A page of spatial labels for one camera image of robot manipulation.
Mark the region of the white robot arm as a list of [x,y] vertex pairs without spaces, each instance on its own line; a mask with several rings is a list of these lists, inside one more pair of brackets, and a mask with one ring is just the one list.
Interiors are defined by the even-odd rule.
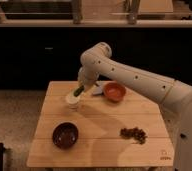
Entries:
[[88,90],[103,75],[179,114],[173,171],[192,171],[192,86],[116,62],[111,56],[112,49],[105,42],[99,42],[84,51],[80,56],[79,84]]

